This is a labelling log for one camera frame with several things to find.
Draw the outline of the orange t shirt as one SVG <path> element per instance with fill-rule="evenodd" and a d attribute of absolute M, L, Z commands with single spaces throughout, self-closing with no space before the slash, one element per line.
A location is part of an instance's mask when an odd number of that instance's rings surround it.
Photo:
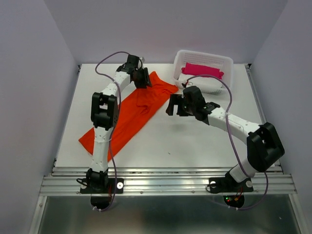
<path fill-rule="evenodd" d="M 95 140 L 104 138 L 104 157 L 101 161 L 110 161 L 120 150 L 146 125 L 154 114 L 164 105 L 178 87 L 161 80 L 153 71 L 149 74 L 152 87 L 135 89 L 121 102 L 121 111 L 117 126 L 106 131 L 93 127 L 78 140 L 87 152 L 96 159 Z"/>

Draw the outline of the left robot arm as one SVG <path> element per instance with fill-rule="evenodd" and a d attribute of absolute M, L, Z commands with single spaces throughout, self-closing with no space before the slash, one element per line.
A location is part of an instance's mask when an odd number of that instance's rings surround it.
<path fill-rule="evenodd" d="M 148 69 L 140 59 L 137 65 L 126 62 L 119 66 L 115 77 L 110 79 L 106 88 L 92 95 L 91 121 L 95 134 L 93 158 L 83 180 L 85 188 L 81 188 L 81 191 L 88 194 L 108 193 L 116 185 L 114 180 L 108 178 L 107 156 L 120 112 L 121 92 L 131 82 L 138 89 L 152 86 Z"/>

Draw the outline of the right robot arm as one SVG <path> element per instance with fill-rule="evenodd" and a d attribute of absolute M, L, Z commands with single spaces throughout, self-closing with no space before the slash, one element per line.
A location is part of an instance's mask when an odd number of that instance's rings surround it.
<path fill-rule="evenodd" d="M 166 109 L 168 115 L 173 115 L 174 106 L 177 106 L 178 116 L 193 116 L 198 121 L 227 132 L 229 138 L 236 137 L 247 147 L 247 157 L 244 160 L 239 159 L 237 165 L 224 177 L 214 180 L 211 189 L 213 193 L 236 190 L 246 179 L 267 171 L 285 154 L 277 130 L 271 123 L 257 124 L 246 121 L 214 102 L 206 102 L 202 95 L 173 94 Z"/>

